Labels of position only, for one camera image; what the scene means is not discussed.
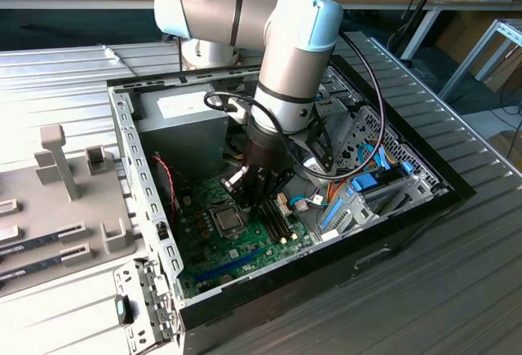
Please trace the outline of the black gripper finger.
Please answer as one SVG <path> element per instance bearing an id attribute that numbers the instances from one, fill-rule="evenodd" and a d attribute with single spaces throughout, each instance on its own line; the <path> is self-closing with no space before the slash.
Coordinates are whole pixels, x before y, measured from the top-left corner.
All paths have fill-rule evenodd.
<path id="1" fill-rule="evenodd" d="M 270 170 L 266 167 L 252 165 L 250 180 L 250 219 L 257 218 L 259 209 L 271 198 L 274 198 L 280 190 L 294 177 L 294 171 L 290 168 L 282 171 Z"/>
<path id="2" fill-rule="evenodd" d="M 241 165 L 231 175 L 224 176 L 220 183 L 242 209 L 253 209 L 260 203 L 259 167 Z"/>

